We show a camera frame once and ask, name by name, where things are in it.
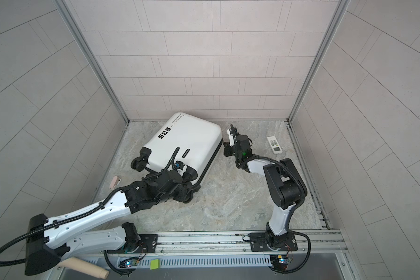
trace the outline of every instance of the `yellow-green block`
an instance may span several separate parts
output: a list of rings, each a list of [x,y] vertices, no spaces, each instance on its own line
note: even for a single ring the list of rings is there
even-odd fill
[[[158,269],[160,266],[160,261],[158,259],[153,259],[151,261],[151,270]]]

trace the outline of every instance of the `rubber wheel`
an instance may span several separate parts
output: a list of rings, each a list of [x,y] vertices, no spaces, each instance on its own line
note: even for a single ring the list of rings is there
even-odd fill
[[[188,194],[188,199],[183,201],[184,204],[189,203],[192,199],[193,199],[193,191],[190,191],[190,193]]]

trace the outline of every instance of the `black cable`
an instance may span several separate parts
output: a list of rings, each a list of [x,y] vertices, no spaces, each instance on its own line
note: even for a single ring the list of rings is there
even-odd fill
[[[104,259],[106,260],[107,266],[110,267],[110,269],[112,269],[114,272],[118,273],[120,276],[122,275],[127,275],[129,277],[129,275],[131,273],[133,273],[135,269],[117,269],[115,266],[112,265],[111,261],[109,261],[109,257],[107,256],[107,250],[104,250]]]
[[[168,168],[170,167],[171,163],[175,160],[176,155],[179,152],[179,150],[180,150],[180,147],[177,147],[174,150],[173,155],[171,156],[170,160],[168,161],[168,164],[166,165],[166,167],[164,169],[162,169],[160,172],[147,175],[145,178],[143,178],[143,180],[146,180],[146,179],[149,179],[149,178],[152,178],[152,177],[155,177],[155,176],[159,176],[162,173],[163,170],[168,170]]]

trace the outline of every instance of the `gray stone floor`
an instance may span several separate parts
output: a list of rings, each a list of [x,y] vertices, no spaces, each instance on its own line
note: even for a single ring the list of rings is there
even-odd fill
[[[302,174],[286,124],[283,121],[213,121],[223,130],[224,141],[228,141],[226,130],[232,123],[240,134],[253,141],[252,151],[276,160],[290,158]],[[119,186],[140,180],[147,171],[137,172],[130,168],[131,161],[139,156],[140,148],[162,127],[164,122],[131,122],[123,142],[111,165],[106,180],[99,190],[97,200],[104,199],[113,176],[121,178]],[[267,136],[275,136],[283,149],[274,155],[267,143]],[[274,203],[269,195],[266,180],[258,174],[247,173],[235,167],[234,158],[226,158],[223,148],[218,152],[213,166],[207,172],[202,187],[188,204],[169,200],[141,210],[133,215],[113,220],[104,225],[112,228],[124,222],[133,222],[139,232],[160,231],[218,231],[218,230],[263,230],[272,215]],[[311,195],[294,213],[290,228],[321,228]]]

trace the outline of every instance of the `remote control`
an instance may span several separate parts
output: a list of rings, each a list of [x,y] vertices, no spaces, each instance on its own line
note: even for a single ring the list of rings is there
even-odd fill
[[[281,154],[283,153],[283,150],[281,149],[279,143],[277,142],[277,138],[275,138],[275,136],[269,136],[267,138],[268,142],[269,142],[269,146],[272,149],[272,152],[274,154]]]

